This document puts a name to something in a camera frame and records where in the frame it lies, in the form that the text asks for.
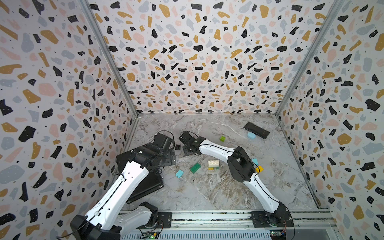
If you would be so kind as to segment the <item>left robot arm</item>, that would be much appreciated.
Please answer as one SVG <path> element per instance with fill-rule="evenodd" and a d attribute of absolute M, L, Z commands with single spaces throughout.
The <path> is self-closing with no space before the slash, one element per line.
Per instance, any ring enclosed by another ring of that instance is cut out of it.
<path fill-rule="evenodd" d="M 116 181 L 93 208 L 71 221 L 75 239 L 119 240 L 140 227 L 156 229 L 160 224 L 158 208 L 147 202 L 125 215 L 119 213 L 150 171 L 173 159 L 174 148 L 174 136 L 157 133 L 151 143 L 118 155 L 117 160 L 124 167 L 119 170 Z"/>

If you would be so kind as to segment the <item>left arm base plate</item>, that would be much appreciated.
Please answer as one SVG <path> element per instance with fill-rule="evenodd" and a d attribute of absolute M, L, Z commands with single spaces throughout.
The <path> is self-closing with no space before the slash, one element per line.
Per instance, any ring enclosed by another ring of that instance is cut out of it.
<path fill-rule="evenodd" d="M 172 212 L 158 212 L 155 220 L 150 220 L 146 225 L 140 226 L 139 229 L 170 229 L 172 224 Z"/>

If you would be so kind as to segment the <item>white long lego brick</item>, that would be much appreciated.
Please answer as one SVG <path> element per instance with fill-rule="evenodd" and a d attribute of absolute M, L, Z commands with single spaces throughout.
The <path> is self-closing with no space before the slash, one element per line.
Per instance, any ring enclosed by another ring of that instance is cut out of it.
<path fill-rule="evenodd" d="M 208 161 L 208 167 L 209 168 L 218 168 L 220 166 L 219 160 L 209 160 Z"/>

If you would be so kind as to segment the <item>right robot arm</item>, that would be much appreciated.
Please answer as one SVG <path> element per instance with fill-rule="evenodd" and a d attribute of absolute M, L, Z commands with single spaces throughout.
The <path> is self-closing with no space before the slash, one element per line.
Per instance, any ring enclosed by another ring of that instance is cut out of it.
<path fill-rule="evenodd" d="M 208 155 L 227 163 L 232 177 L 245 184 L 259 200 L 270 225 L 277 227 L 292 220 L 288 208 L 273 196 L 259 178 L 262 168 L 251 160 L 242 147 L 224 147 L 189 131 L 183 131 L 179 140 L 186 154 Z"/>

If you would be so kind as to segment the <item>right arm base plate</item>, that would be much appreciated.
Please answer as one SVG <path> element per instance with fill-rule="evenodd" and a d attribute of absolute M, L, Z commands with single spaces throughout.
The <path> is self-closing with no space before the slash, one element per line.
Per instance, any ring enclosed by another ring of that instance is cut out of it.
<path fill-rule="evenodd" d="M 285 211 L 281 216 L 265 211 L 254 211 L 251 212 L 250 219 L 254 228 L 291 228 L 294 226 L 293 218 L 288 211 Z"/>

